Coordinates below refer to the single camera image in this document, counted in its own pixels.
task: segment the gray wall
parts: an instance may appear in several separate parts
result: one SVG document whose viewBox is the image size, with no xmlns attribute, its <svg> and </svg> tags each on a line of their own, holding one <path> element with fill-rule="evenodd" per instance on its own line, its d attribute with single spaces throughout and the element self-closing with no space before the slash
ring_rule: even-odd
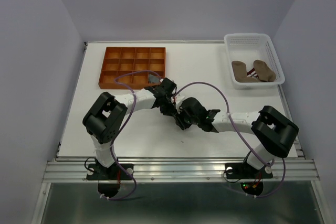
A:
<svg viewBox="0 0 336 224">
<path fill-rule="evenodd" d="M 30 223 L 83 43 L 61 0 L 0 0 L 0 223 Z"/>
<path fill-rule="evenodd" d="M 294 0 L 63 0 L 85 41 L 275 34 Z"/>
<path fill-rule="evenodd" d="M 295 0 L 274 37 L 305 154 L 336 216 L 336 0 Z"/>
</svg>

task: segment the purple cable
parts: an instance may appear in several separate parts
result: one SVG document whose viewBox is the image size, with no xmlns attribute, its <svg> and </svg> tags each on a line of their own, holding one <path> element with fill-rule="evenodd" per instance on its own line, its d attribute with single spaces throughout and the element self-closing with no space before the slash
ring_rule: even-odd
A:
<svg viewBox="0 0 336 224">
<path fill-rule="evenodd" d="M 223 97 L 223 99 L 224 99 L 224 101 L 225 101 L 225 103 L 226 103 L 226 111 L 227 111 L 227 113 L 228 113 L 228 117 L 229 117 L 229 119 L 230 119 L 230 122 L 231 122 L 231 124 L 232 124 L 232 127 L 233 127 L 234 130 L 237 132 L 237 134 L 238 134 L 238 136 L 240 137 L 240 139 L 243 140 L 243 142 L 245 143 L 245 145 L 246 145 L 246 146 L 250 149 L 250 151 L 251 151 L 251 152 L 252 152 L 252 153 L 259 159 L 260 162 L 262 162 L 265 166 L 269 166 L 269 167 L 271 167 L 271 166 L 274 164 L 274 162 L 275 162 L 274 159 L 272 160 L 271 164 L 266 163 L 266 162 L 262 159 L 262 157 L 260 157 L 260 156 L 253 150 L 253 148 L 248 144 L 248 142 L 245 140 L 245 138 L 243 137 L 243 135 L 240 133 L 238 127 L 236 126 L 235 122 L 233 121 L 233 119 L 232 119 L 232 117 L 231 117 L 231 115 L 230 115 L 229 103 L 228 103 L 228 101 L 227 101 L 225 95 L 221 92 L 221 90 L 220 90 L 219 88 L 217 88 L 216 86 L 214 86 L 214 85 L 212 85 L 212 84 L 210 84 L 210 83 L 207 83 L 207 82 L 196 81 L 196 82 L 189 83 L 189 84 L 187 84 L 186 86 L 182 87 L 180 90 L 178 90 L 178 91 L 175 93 L 174 97 L 175 97 L 176 95 L 178 95 L 178 94 L 179 94 L 182 90 L 184 90 L 185 88 L 187 88 L 187 87 L 189 87 L 189 86 L 191 86 L 191 85 L 194 85 L 194 84 L 204 84 L 204 85 L 208 85 L 208 86 L 214 88 L 215 90 L 217 90 L 217 91 L 221 94 L 221 96 Z M 282 184 L 284 183 L 285 176 L 286 176 L 286 164 L 285 164 L 285 160 L 282 159 L 282 162 L 283 162 L 283 171 L 284 171 L 284 174 L 283 174 L 283 176 L 282 176 L 282 179 L 281 179 L 281 182 L 280 182 L 279 186 L 278 186 L 275 190 L 271 191 L 271 192 L 268 193 L 268 194 L 261 195 L 261 196 L 256 196 L 257 198 L 265 198 L 265 197 L 268 197 L 268 196 L 274 194 L 275 192 L 277 192 L 277 191 L 282 187 Z M 227 189 L 245 195 L 245 193 L 242 193 L 241 191 L 234 190 L 234 189 L 232 189 L 232 188 L 230 188 L 230 187 L 227 187 Z"/>
<path fill-rule="evenodd" d="M 111 150 L 112 158 L 113 158 L 114 162 L 116 163 L 116 165 L 117 165 L 117 166 L 118 166 L 124 173 L 126 173 L 127 176 L 129 176 L 129 177 L 134 181 L 134 188 L 133 188 L 133 190 L 130 191 L 128 194 L 126 194 L 126 195 L 124 195 L 124 196 L 122 196 L 122 197 L 120 197 L 120 198 L 107 198 L 106 196 L 104 196 L 104 195 L 102 195 L 102 194 L 99 193 L 100 196 L 101 196 L 102 198 L 107 199 L 107 200 L 121 200 L 121 199 L 125 199 L 125 198 L 129 197 L 132 193 L 134 193 L 135 190 L 136 190 L 136 188 L 137 188 L 137 187 L 136 187 L 136 186 L 137 186 L 137 185 L 136 185 L 136 184 L 137 184 L 137 181 L 135 180 L 135 178 L 133 177 L 133 175 L 130 174 L 129 172 L 127 172 L 127 170 L 124 169 L 124 168 L 121 166 L 121 164 L 118 162 L 118 159 L 115 157 L 115 155 L 114 155 L 114 153 L 113 153 L 113 151 L 112 151 L 112 146 L 113 146 L 113 144 L 114 144 L 114 142 L 115 142 L 117 136 L 118 136 L 118 135 L 120 134 L 120 132 L 125 128 L 126 124 L 127 124 L 128 121 L 130 120 L 130 118 L 131 118 L 131 116 L 132 116 L 132 114 L 133 114 L 133 112 L 134 112 L 134 109 L 135 109 L 135 104 L 137 103 L 137 96 L 135 95 L 134 90 L 133 90 L 130 86 L 128 86 L 127 84 L 125 84 L 125 83 L 117 82 L 117 80 L 120 79 L 120 78 L 122 78 L 122 77 L 125 77 L 125 76 L 131 76 L 131 75 L 133 75 L 133 74 L 135 74 L 135 73 L 143 73 L 143 72 L 150 72 L 150 73 L 153 73 L 153 74 L 157 75 L 159 78 L 161 78 L 161 76 L 160 76 L 158 73 L 154 72 L 154 71 L 151 71 L 151 70 L 141 70 L 141 71 L 136 71 L 136 72 L 132 72 L 132 73 L 123 74 L 122 76 L 118 76 L 118 77 L 115 78 L 115 80 L 114 80 L 115 83 L 117 83 L 117 84 L 119 84 L 119 85 L 122 85 L 122 86 L 128 88 L 128 89 L 132 92 L 132 94 L 133 94 L 133 96 L 134 96 L 134 102 L 133 102 L 133 106 L 132 106 L 132 109 L 131 109 L 131 111 L 130 111 L 130 114 L 129 114 L 129 116 L 127 117 L 127 119 L 126 119 L 126 121 L 124 122 L 124 124 L 120 127 L 120 129 L 119 129 L 119 131 L 118 131 L 116 137 L 114 138 L 114 140 L 113 140 L 112 143 L 111 143 L 111 149 L 110 149 L 110 150 Z"/>
</svg>

